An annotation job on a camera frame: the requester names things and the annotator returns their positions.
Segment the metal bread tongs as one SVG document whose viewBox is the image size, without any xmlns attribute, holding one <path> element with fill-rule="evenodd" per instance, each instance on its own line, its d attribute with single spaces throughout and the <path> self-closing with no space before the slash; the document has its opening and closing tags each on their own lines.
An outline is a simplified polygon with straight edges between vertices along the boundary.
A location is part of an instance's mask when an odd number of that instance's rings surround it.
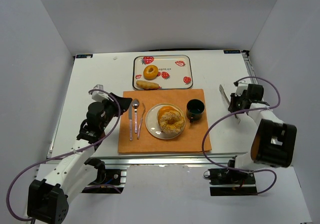
<svg viewBox="0 0 320 224">
<path fill-rule="evenodd" d="M 219 92 L 220 92 L 222 98 L 224 99 L 224 101 L 226 102 L 226 104 L 229 106 L 231 104 L 231 102 L 230 102 L 229 98 L 227 97 L 225 90 L 221 84 L 219 85 Z M 236 119 L 237 124 L 239 124 L 241 122 L 241 119 L 237 114 L 234 115 L 234 118 Z"/>
</svg>

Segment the bagel with pale base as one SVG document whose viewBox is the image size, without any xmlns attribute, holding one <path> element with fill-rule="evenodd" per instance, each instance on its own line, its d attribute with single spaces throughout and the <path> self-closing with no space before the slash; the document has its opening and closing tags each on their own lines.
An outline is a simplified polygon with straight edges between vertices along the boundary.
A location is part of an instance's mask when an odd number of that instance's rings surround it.
<svg viewBox="0 0 320 224">
<path fill-rule="evenodd" d="M 165 117 L 167 118 L 172 111 L 175 111 L 176 109 L 173 108 L 172 106 L 163 106 L 161 107 L 159 110 L 158 110 L 158 113 L 157 113 L 157 118 L 158 119 L 161 119 L 162 117 Z"/>
</svg>

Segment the large sugared ring pastry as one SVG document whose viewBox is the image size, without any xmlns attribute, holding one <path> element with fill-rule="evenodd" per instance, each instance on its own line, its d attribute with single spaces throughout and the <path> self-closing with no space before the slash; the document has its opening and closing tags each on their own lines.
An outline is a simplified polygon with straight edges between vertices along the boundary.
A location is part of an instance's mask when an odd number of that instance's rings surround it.
<svg viewBox="0 0 320 224">
<path fill-rule="evenodd" d="M 165 134 L 178 134 L 185 126 L 185 118 L 175 109 L 159 111 L 157 121 Z"/>
</svg>

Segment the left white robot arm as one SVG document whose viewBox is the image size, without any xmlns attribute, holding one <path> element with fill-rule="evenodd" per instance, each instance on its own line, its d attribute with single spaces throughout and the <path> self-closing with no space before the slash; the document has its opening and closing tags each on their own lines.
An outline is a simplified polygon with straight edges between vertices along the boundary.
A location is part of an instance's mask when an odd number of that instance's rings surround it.
<svg viewBox="0 0 320 224">
<path fill-rule="evenodd" d="M 101 89 L 90 92 L 94 100 L 70 152 L 41 181 L 34 180 L 28 190 L 27 215 L 47 224 L 61 224 L 75 197 L 90 183 L 99 182 L 105 171 L 103 161 L 92 155 L 98 149 L 110 121 L 119 118 L 132 98 L 116 96 Z"/>
</svg>

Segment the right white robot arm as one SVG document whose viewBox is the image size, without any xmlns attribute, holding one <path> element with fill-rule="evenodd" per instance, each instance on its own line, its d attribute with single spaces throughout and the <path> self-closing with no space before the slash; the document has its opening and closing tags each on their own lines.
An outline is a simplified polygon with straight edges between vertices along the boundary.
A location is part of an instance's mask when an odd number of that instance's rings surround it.
<svg viewBox="0 0 320 224">
<path fill-rule="evenodd" d="M 279 119 L 263 101 L 264 88 L 258 84 L 238 83 L 230 95 L 228 111 L 248 110 L 257 124 L 250 151 L 228 162 L 231 168 L 255 171 L 263 167 L 287 168 L 293 160 L 297 128 Z"/>
</svg>

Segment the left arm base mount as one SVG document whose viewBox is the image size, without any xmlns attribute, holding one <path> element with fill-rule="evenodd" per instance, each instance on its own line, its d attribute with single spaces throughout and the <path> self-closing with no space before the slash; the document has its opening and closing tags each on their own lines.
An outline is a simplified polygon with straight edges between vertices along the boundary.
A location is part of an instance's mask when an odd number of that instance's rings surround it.
<svg viewBox="0 0 320 224">
<path fill-rule="evenodd" d="M 126 171 L 118 168 L 108 168 L 104 161 L 89 158 L 84 163 L 86 167 L 93 167 L 97 171 L 94 181 L 82 191 L 84 194 L 121 194 L 125 181 Z"/>
</svg>

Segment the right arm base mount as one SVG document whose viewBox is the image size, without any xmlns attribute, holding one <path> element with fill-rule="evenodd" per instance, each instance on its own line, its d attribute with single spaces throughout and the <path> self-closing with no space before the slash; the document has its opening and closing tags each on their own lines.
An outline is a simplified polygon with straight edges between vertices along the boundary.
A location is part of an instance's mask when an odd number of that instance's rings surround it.
<svg viewBox="0 0 320 224">
<path fill-rule="evenodd" d="M 209 181 L 212 197 L 256 196 L 257 187 L 253 174 L 228 169 L 208 169 L 203 178 Z"/>
</svg>

